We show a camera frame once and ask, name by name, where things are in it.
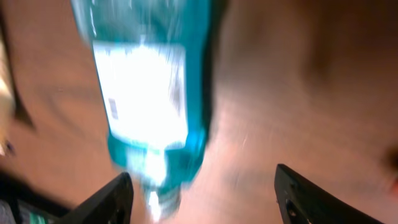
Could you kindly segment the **yellow snack bag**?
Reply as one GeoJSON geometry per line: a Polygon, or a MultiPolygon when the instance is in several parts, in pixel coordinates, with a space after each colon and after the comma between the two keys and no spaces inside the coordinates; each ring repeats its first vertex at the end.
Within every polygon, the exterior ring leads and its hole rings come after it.
{"type": "Polygon", "coordinates": [[[1,41],[1,155],[8,151],[7,137],[9,126],[16,108],[12,77],[7,59],[6,46],[1,41]]]}

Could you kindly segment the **teal mouthwash bottle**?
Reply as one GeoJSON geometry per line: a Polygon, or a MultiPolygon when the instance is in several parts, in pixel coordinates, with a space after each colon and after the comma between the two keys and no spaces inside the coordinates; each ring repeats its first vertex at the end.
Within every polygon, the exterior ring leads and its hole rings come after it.
{"type": "Polygon", "coordinates": [[[179,209],[203,162],[207,0],[73,0],[108,122],[111,160],[138,180],[155,222],[179,209]]]}

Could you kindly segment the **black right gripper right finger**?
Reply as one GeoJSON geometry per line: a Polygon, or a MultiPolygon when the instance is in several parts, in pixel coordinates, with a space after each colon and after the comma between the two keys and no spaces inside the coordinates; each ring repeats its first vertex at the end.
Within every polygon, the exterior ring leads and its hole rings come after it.
{"type": "Polygon", "coordinates": [[[284,223],[379,223],[285,164],[275,170],[274,190],[284,223]]]}

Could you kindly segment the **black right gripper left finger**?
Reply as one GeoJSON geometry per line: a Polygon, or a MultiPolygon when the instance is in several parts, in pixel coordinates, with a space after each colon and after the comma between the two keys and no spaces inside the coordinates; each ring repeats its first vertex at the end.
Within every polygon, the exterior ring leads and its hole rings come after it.
{"type": "Polygon", "coordinates": [[[131,176],[127,172],[122,172],[58,222],[61,224],[129,224],[133,200],[131,176]]]}

